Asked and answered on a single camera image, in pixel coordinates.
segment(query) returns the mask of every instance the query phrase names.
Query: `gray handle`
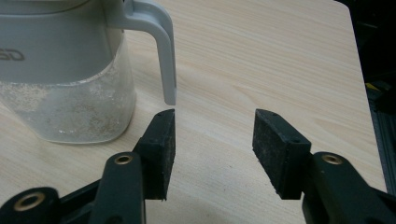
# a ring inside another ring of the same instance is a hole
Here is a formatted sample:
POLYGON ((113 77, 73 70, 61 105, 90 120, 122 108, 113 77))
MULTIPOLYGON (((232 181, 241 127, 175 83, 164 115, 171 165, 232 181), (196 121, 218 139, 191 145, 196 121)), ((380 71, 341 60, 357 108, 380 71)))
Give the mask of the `gray handle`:
POLYGON ((160 5, 145 0, 102 0, 107 25, 119 29, 144 31, 157 42, 163 80, 163 97, 176 104, 176 65, 172 21, 160 5))

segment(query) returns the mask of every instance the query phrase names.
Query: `wood grain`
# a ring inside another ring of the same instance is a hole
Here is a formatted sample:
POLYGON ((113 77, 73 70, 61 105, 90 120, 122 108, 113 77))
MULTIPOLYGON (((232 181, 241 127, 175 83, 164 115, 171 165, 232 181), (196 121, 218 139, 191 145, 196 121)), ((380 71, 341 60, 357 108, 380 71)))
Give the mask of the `wood grain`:
MULTIPOLYGON (((251 148, 254 111, 272 110, 385 189, 348 9, 329 0, 157 0, 174 22, 177 156, 167 202, 148 223, 304 223, 281 201, 251 148)), ((131 150, 153 115, 171 108, 154 39, 127 31, 137 92, 119 139, 68 146, 35 137, 0 105, 0 203, 51 186, 60 195, 100 178, 106 159, 131 150)))

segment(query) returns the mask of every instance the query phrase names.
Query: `pitcher lid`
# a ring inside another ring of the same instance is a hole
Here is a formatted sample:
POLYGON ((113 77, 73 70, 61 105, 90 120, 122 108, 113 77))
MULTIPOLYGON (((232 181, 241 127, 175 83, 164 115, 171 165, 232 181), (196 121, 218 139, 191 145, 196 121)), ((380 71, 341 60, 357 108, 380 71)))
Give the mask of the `pitcher lid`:
POLYGON ((0 15, 35 15, 65 11, 89 0, 0 0, 0 15))

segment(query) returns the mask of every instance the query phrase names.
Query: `brass screw hole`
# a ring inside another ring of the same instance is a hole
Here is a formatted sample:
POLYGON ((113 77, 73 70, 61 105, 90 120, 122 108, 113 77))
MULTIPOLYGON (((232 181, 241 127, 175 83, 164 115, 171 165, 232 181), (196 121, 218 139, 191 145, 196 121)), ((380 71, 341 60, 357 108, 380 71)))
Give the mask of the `brass screw hole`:
POLYGON ((118 164, 118 165, 123 165, 123 164, 129 163, 130 161, 132 161, 132 159, 133 159, 132 156, 129 156, 129 155, 122 155, 122 156, 117 157, 117 158, 114 160, 114 162, 115 162, 116 164, 118 164))
POLYGON ((41 204, 44 199, 46 198, 46 195, 42 192, 33 192, 28 195, 25 195, 21 197, 15 204, 14 204, 14 210, 18 212, 23 212, 29 209, 32 209, 39 204, 41 204))
POLYGON ((323 155, 322 159, 333 165, 340 165, 343 163, 343 161, 340 158, 333 155, 323 155))

